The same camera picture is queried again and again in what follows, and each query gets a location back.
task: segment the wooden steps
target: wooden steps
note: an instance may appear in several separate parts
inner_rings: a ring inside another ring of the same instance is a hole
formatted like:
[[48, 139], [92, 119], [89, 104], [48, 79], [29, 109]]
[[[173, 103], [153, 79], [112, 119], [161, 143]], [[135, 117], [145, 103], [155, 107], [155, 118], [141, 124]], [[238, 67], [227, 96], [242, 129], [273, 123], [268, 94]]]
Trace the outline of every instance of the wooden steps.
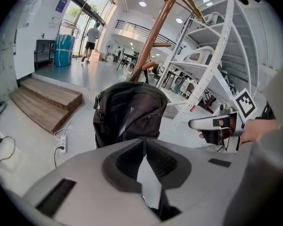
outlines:
[[82, 104], [81, 93], [34, 78], [20, 85], [10, 98], [31, 120], [52, 134]]

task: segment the man in white shirt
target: man in white shirt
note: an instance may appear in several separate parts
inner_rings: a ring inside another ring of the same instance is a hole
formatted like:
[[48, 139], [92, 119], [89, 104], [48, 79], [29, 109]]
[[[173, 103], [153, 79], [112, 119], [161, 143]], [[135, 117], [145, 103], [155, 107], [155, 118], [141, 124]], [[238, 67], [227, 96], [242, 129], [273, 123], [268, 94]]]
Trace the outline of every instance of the man in white shirt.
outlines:
[[100, 26], [99, 22], [96, 22], [94, 25], [94, 28], [91, 28], [87, 31], [86, 36], [88, 37], [86, 46], [85, 46], [85, 52], [84, 57], [82, 58], [82, 62], [84, 62], [85, 58], [87, 57], [87, 63], [90, 63], [89, 58], [91, 56], [91, 52], [94, 49], [95, 41], [99, 38], [99, 30], [98, 27]]

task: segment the human hand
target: human hand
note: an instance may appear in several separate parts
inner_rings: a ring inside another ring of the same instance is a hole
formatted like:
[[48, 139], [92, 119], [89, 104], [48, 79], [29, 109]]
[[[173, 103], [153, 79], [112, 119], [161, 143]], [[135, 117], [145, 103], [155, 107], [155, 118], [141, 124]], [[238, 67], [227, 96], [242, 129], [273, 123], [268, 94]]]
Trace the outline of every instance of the human hand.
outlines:
[[[220, 126], [223, 125], [222, 120], [219, 120], [219, 125]], [[249, 141], [258, 142], [264, 134], [277, 129], [278, 129], [278, 124], [276, 120], [261, 120], [261, 119], [249, 120], [245, 123], [244, 131], [243, 134], [241, 135], [240, 143], [242, 144], [244, 142], [249, 142]]]

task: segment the machine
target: machine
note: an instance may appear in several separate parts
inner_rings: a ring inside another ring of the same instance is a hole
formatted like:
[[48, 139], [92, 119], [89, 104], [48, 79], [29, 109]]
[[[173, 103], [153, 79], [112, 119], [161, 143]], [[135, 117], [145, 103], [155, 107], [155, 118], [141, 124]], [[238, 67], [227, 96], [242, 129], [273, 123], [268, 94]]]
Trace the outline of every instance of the machine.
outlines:
[[[191, 54], [186, 56], [184, 62], [195, 62], [198, 64], [208, 65], [212, 59], [214, 49], [210, 46], [204, 46], [194, 50]], [[222, 63], [218, 65], [218, 70], [222, 69]]]
[[[222, 18], [222, 15], [218, 12], [213, 12], [211, 14], [208, 14], [206, 16], [204, 16], [204, 20], [205, 20], [205, 25], [207, 26], [211, 26], [211, 25], [215, 25], [215, 24], [220, 24], [224, 22], [224, 19]], [[203, 28], [202, 25], [199, 25], [197, 27], [197, 29]]]

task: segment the blue container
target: blue container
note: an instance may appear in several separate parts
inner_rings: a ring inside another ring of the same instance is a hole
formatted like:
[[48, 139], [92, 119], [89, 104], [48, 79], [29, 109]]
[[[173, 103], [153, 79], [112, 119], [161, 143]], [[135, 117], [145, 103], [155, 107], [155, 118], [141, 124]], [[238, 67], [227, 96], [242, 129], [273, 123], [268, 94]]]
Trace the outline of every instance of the blue container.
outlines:
[[72, 53], [75, 45], [75, 37], [61, 34], [56, 39], [56, 50], [54, 57], [55, 67], [71, 65]]

